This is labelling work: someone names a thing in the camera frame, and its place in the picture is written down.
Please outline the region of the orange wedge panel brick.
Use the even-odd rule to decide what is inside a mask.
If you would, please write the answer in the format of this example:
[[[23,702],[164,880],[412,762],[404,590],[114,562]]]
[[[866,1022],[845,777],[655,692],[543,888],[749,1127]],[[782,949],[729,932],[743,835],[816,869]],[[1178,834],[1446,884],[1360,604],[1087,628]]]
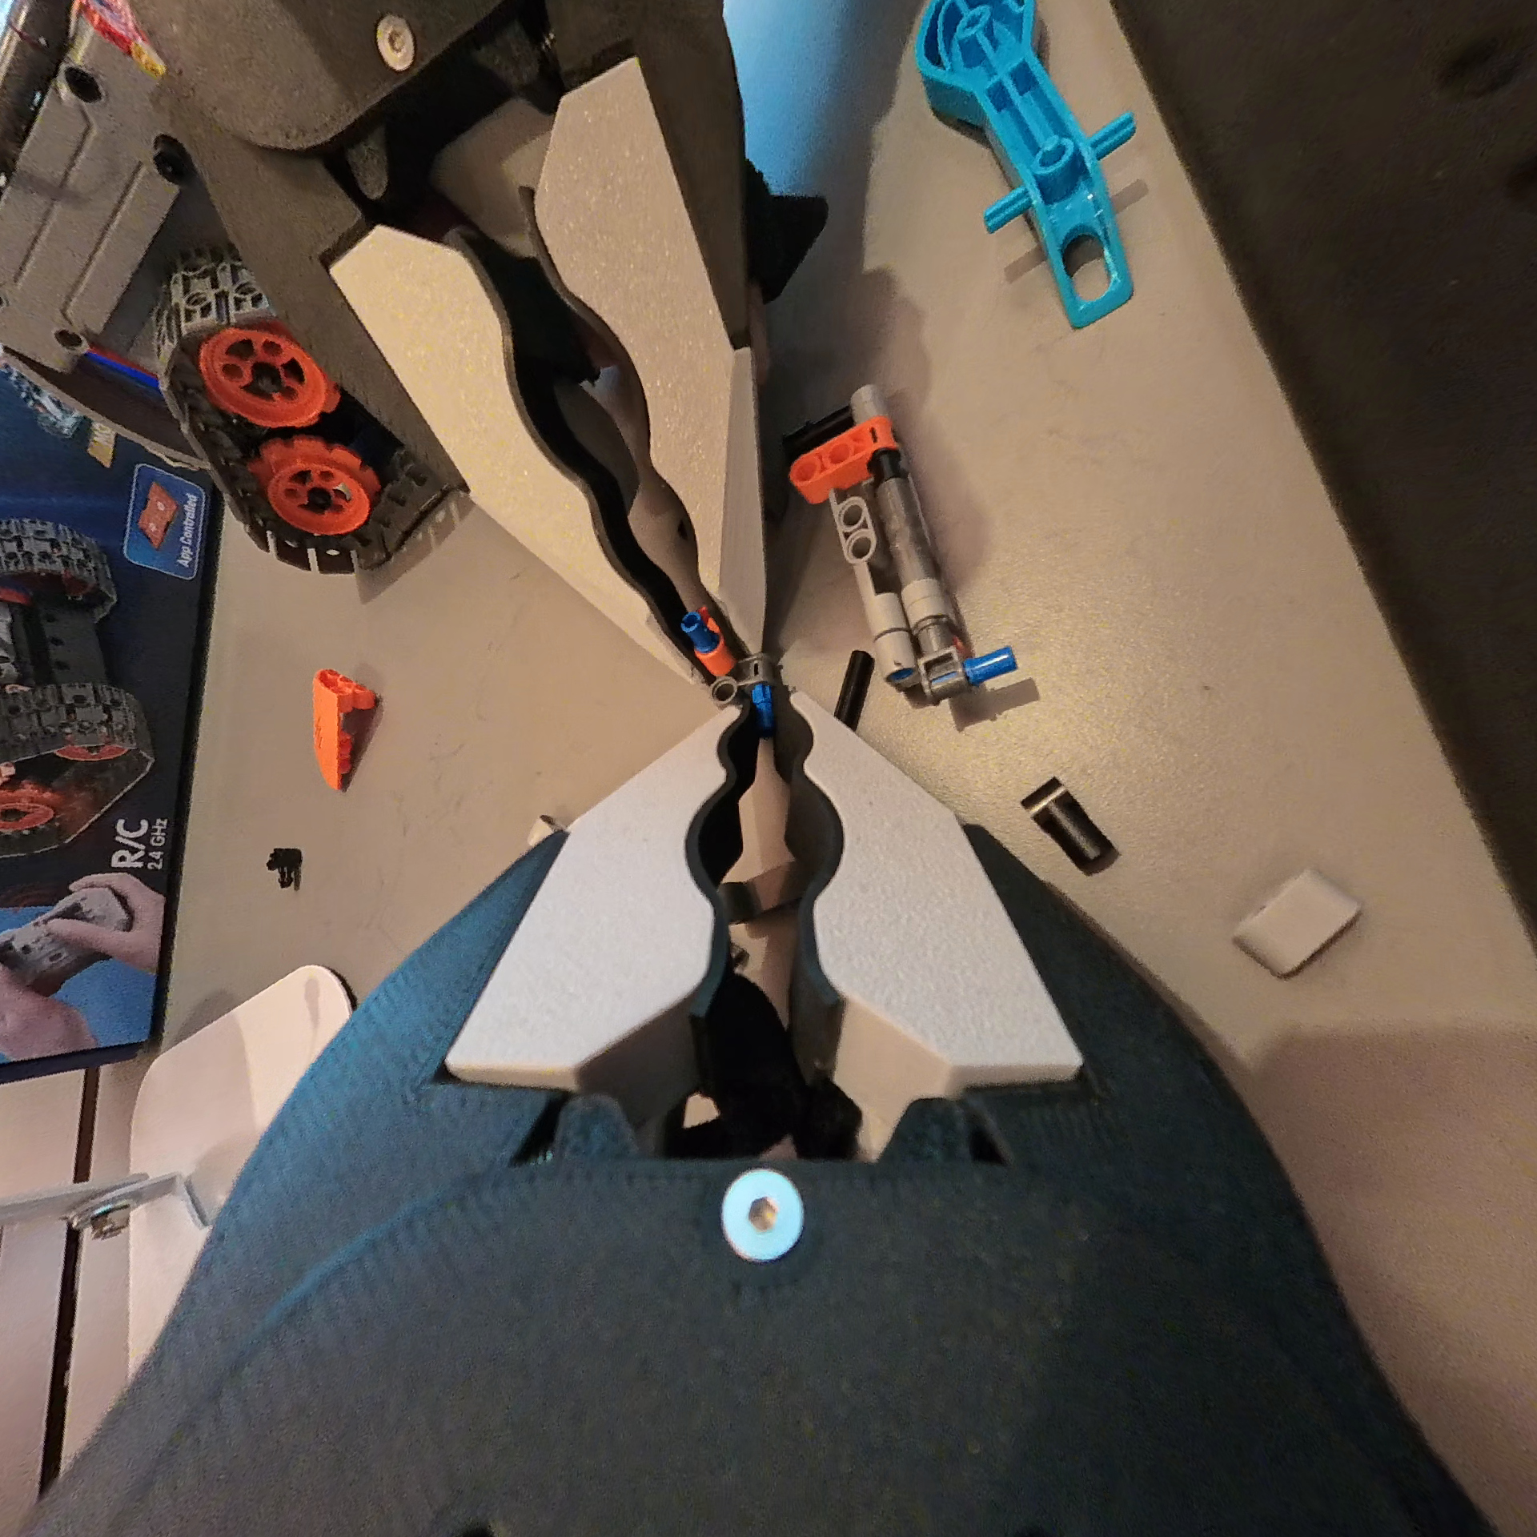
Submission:
[[[321,781],[344,792],[356,769],[356,719],[377,707],[377,692],[323,666],[310,680],[310,745]]]

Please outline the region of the grey angled connector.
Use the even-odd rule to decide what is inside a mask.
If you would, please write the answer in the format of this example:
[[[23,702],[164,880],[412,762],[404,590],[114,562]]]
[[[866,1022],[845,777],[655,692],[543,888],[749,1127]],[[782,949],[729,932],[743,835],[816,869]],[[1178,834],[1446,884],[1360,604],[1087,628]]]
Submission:
[[[804,872],[783,839],[790,787],[768,739],[759,741],[756,778],[738,809],[743,854],[718,886],[732,927],[797,905],[804,888]]]

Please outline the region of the white book stand base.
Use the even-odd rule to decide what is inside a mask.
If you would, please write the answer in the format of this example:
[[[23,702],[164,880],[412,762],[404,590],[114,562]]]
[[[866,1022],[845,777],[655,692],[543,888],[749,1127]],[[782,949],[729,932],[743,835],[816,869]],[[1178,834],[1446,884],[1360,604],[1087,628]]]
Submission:
[[[242,1163],[353,1014],[288,971],[138,1062],[2,1086],[2,1532],[142,1366]]]

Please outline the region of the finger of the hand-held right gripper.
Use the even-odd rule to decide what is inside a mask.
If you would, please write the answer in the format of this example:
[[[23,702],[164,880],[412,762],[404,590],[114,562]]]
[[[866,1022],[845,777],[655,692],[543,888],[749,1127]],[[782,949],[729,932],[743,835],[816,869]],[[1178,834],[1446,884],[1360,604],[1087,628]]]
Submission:
[[[538,438],[512,373],[512,331],[482,263],[391,225],[369,229],[329,275],[459,469],[479,510],[691,684],[645,595],[599,543],[599,501]]]
[[[759,654],[766,543],[756,358],[729,340],[636,56],[560,101],[532,216],[566,293],[628,354],[648,460],[692,522],[700,582],[743,647]]]

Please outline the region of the blue robot kit box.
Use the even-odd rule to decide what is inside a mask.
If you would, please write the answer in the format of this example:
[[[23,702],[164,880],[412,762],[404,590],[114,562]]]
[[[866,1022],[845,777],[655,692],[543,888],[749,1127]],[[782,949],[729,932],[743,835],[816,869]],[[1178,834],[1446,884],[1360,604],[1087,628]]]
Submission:
[[[2,1081],[164,1020],[221,497],[2,360]]]

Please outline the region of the black connector brick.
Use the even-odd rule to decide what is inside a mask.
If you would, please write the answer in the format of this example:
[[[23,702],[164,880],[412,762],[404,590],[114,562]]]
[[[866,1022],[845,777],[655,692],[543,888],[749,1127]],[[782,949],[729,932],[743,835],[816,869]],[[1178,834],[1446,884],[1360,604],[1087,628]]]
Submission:
[[[1087,815],[1064,778],[1045,778],[1020,805],[1076,869],[1102,872],[1119,858],[1113,839]]]

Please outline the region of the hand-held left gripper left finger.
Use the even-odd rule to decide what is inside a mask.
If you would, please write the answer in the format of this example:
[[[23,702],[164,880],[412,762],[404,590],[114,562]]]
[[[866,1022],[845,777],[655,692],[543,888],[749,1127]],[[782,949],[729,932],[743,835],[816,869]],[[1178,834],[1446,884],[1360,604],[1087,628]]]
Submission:
[[[756,765],[753,710],[717,710],[555,835],[448,1051],[454,1079],[610,1094],[638,1127],[698,1086],[692,1020],[727,966],[718,888],[744,848]]]

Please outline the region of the light blue brick separator tool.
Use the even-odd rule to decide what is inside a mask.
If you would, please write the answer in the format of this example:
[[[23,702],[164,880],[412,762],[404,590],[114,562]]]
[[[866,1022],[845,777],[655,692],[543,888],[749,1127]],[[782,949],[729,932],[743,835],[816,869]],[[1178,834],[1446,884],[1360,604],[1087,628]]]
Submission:
[[[930,110],[987,141],[1008,190],[982,225],[1028,222],[1072,328],[1119,310],[1135,281],[1102,161],[1136,132],[1131,111],[1087,132],[1034,45],[1034,3],[927,3],[914,68]]]

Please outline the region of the partly built toy robot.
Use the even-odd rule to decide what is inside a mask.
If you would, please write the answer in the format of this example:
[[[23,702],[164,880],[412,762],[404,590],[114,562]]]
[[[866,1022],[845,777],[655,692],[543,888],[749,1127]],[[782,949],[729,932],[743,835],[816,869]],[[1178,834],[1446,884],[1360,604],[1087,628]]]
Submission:
[[[372,573],[466,484],[342,391],[220,222],[160,110],[135,3],[2,3],[2,360],[314,573]]]

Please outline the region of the grey brick assembly orange beam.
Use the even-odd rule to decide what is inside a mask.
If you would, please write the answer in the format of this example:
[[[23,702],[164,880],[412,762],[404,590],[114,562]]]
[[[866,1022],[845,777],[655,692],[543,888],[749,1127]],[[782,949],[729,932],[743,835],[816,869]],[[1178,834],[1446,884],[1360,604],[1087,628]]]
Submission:
[[[853,428],[787,460],[787,479],[803,501],[830,514],[871,632],[872,673],[927,702],[1015,673],[1012,646],[969,646],[885,396],[866,385],[850,408]]]

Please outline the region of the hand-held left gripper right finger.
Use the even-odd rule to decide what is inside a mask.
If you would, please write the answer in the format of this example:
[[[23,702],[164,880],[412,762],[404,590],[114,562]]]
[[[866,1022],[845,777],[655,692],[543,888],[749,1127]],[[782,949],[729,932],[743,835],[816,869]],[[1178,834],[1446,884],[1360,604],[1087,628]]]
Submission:
[[[782,778],[791,1048],[855,1106],[861,1152],[912,1103],[1072,1081],[1081,1051],[961,821],[811,694],[782,694]]]

